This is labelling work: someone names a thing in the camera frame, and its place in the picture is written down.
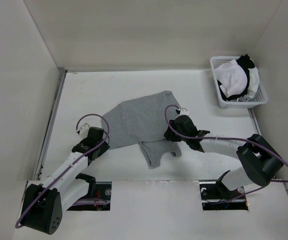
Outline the grey tank top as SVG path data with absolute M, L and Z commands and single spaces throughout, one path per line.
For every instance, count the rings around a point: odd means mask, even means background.
M 105 113 L 101 121 L 103 129 L 109 123 L 109 145 L 111 149 L 138 144 L 147 164 L 157 168 L 164 154 L 181 157 L 182 152 L 176 142 L 164 137 L 168 125 L 165 108 L 169 105 L 180 106 L 169 90 L 132 100 L 123 101 Z

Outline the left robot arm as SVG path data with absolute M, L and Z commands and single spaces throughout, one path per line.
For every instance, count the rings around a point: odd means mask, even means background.
M 96 180 L 83 174 L 83 170 L 110 148 L 108 138 L 104 129 L 90 127 L 86 137 L 72 148 L 68 158 L 48 179 L 39 184 L 31 183 L 25 190 L 15 227 L 24 226 L 52 235 L 64 211 L 80 198 L 93 198 Z

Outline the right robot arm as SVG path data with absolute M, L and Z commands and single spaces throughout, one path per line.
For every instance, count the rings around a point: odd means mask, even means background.
M 247 139 L 215 137 L 210 131 L 198 130 L 191 118 L 178 115 L 167 120 L 168 128 L 164 137 L 170 142 L 185 142 L 194 151 L 215 153 L 239 160 L 241 167 L 224 172 L 209 187 L 202 187 L 206 200 L 218 199 L 220 202 L 242 198 L 239 188 L 256 184 L 261 189 L 268 186 L 285 162 L 259 134 Z

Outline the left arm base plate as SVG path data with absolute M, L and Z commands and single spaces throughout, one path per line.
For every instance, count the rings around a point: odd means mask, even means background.
M 111 196 L 112 183 L 97 182 L 85 196 L 68 208 L 68 211 L 110 211 Z

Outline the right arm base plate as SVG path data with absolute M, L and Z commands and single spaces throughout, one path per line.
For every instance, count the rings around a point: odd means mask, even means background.
M 244 188 L 229 190 L 225 186 L 216 184 L 215 181 L 199 182 L 202 209 L 204 211 L 248 211 L 246 197 L 232 200 L 245 191 Z

